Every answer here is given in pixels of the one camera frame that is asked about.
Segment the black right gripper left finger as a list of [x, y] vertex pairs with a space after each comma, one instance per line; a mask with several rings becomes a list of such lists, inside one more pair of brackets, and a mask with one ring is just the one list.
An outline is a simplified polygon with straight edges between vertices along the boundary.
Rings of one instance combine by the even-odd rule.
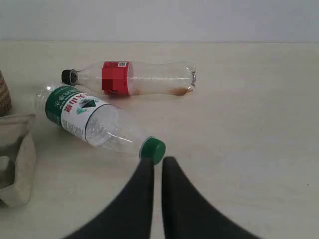
[[68, 239], [149, 239], [154, 204], [154, 165], [145, 158], [118, 196]]

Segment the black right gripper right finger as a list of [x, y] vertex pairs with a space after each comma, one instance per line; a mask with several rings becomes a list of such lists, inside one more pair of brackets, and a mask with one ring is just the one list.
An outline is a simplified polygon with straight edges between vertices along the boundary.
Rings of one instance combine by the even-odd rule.
[[253, 239], [213, 207], [187, 178], [177, 160], [162, 161], [161, 207], [166, 239]]

